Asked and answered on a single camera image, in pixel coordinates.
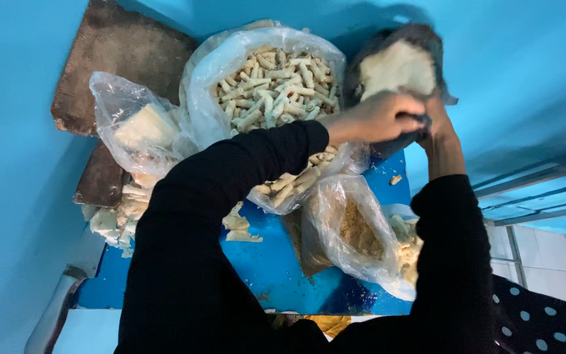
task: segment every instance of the brown cutting board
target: brown cutting board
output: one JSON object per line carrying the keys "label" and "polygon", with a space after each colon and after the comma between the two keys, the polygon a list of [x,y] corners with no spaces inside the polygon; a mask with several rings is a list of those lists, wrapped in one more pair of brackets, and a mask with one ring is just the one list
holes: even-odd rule
{"label": "brown cutting board", "polygon": [[90,0],[51,104],[56,127],[96,135],[94,71],[106,71],[150,88],[178,105],[178,89],[196,41],[111,1]]}

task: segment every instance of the hand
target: hand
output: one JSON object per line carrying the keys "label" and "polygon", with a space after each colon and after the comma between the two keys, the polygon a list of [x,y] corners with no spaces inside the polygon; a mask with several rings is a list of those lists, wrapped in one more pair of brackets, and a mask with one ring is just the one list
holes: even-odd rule
{"label": "hand", "polygon": [[347,141],[378,142],[423,128],[425,125],[410,115],[424,113],[425,105],[412,96],[384,91],[340,115],[324,117],[320,122],[329,131],[329,145]]}
{"label": "hand", "polygon": [[423,149],[428,150],[431,147],[432,141],[457,139],[453,130],[453,124],[444,109],[444,102],[437,92],[425,101],[425,110],[431,118],[431,128],[425,140],[417,141]]}

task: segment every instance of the blue table surface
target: blue table surface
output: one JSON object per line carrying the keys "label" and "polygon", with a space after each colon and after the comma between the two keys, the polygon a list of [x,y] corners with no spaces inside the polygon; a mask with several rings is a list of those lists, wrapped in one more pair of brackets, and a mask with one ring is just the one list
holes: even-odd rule
{"label": "blue table surface", "polygon": [[[403,180],[390,186],[390,178],[397,174]],[[386,160],[372,159],[364,176],[381,205],[409,205],[403,151]],[[350,277],[335,266],[311,278],[305,277],[277,215],[263,213],[248,201],[240,214],[250,222],[248,231],[263,237],[263,242],[224,241],[226,232],[222,233],[220,242],[226,257],[263,309],[352,316],[409,313],[411,302],[393,297],[379,284]],[[98,276],[87,280],[80,289],[78,305],[90,309],[121,309],[129,266],[130,258],[122,258],[121,250],[107,246]]]}

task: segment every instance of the black and white polka dot clothing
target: black and white polka dot clothing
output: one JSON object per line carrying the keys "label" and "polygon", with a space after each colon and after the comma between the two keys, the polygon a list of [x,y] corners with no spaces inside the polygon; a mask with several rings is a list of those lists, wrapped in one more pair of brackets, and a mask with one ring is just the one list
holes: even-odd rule
{"label": "black and white polka dot clothing", "polygon": [[566,353],[566,301],[493,275],[494,338],[510,353]]}

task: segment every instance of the clear plastic bag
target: clear plastic bag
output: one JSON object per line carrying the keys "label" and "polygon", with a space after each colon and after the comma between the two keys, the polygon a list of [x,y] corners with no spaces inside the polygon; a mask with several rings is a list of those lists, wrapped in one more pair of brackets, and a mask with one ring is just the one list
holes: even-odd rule
{"label": "clear plastic bag", "polygon": [[[395,222],[393,219],[395,215],[397,215],[401,220],[406,221],[408,224],[413,225],[413,227],[416,227],[415,222],[418,221],[418,216],[414,214],[412,208],[407,205],[383,205],[381,206],[381,210],[396,236],[399,231],[407,233],[407,230],[399,230],[402,228],[402,225],[400,225],[400,222]],[[382,283],[381,286],[392,296],[398,297],[399,299],[406,301],[414,301],[416,299],[416,287],[412,283],[404,280],[402,271],[399,271],[399,276],[395,281]]]}
{"label": "clear plastic bag", "polygon": [[[306,51],[317,54],[332,62],[332,71],[338,78],[338,85],[342,85],[346,58],[327,40],[283,27],[273,21],[259,21],[248,27],[261,28],[225,31],[210,37],[201,45],[202,49],[199,48],[194,52],[193,60],[190,59],[187,63],[188,68],[185,68],[181,90],[185,93],[190,127],[193,129],[193,136],[200,150],[217,141],[231,138],[230,123],[217,103],[217,98],[211,94],[211,88],[239,70],[248,59],[248,54],[263,45],[281,48],[286,52]],[[354,143],[343,144],[331,164],[322,171],[321,177],[338,173],[347,165],[351,166],[351,171],[365,168],[350,163],[351,153],[362,146]],[[249,194],[248,199],[263,208],[265,212],[285,215],[300,206],[307,195],[308,191],[290,196],[277,207],[274,207],[269,197],[254,191]]]}
{"label": "clear plastic bag", "polygon": [[198,151],[185,122],[186,109],[108,72],[94,72],[89,88],[95,97],[99,137],[144,188],[152,188]]}
{"label": "clear plastic bag", "polygon": [[[346,205],[355,202],[359,212],[372,229],[383,247],[380,260],[375,260],[355,250],[340,236],[340,224]],[[304,206],[303,221],[304,258],[313,260],[316,266],[326,265],[325,257],[345,273],[361,280],[378,284],[391,284],[397,279],[397,239],[382,214],[377,198],[362,176],[336,174],[316,185],[308,203]]]}

